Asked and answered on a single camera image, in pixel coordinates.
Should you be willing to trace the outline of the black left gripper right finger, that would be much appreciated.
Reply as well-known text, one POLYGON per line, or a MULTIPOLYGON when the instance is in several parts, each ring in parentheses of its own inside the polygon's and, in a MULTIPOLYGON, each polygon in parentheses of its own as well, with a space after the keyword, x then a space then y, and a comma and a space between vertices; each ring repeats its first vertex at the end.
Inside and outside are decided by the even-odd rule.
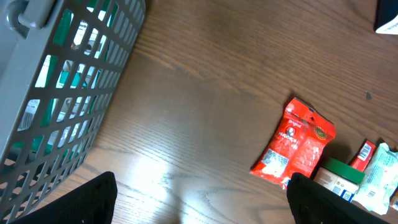
POLYGON ((289 181, 287 200, 299 224, 385 223, 298 172, 289 181))

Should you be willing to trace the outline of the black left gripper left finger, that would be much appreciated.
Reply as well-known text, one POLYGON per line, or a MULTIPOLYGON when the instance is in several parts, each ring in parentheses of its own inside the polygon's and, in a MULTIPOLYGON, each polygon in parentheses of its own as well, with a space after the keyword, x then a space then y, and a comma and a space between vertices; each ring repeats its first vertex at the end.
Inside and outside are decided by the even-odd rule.
POLYGON ((118 195, 107 171, 12 224, 110 224, 118 195))

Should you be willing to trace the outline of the mint green wipes pack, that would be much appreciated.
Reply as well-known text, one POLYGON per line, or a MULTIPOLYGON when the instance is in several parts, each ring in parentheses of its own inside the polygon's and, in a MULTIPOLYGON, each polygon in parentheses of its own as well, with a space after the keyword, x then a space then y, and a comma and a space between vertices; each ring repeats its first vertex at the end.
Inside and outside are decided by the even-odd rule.
POLYGON ((353 200, 368 211, 385 215, 390 197, 397 188, 397 152, 387 143, 380 143, 370 163, 364 170, 364 180, 359 185, 353 200))

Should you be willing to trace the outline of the green white package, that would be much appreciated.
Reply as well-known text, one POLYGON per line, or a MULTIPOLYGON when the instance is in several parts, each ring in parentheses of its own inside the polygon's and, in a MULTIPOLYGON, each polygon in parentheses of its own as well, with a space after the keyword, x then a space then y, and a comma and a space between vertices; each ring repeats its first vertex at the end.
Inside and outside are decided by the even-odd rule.
POLYGON ((127 1, 65 1, 11 148, 78 154, 103 119, 136 35, 127 1))

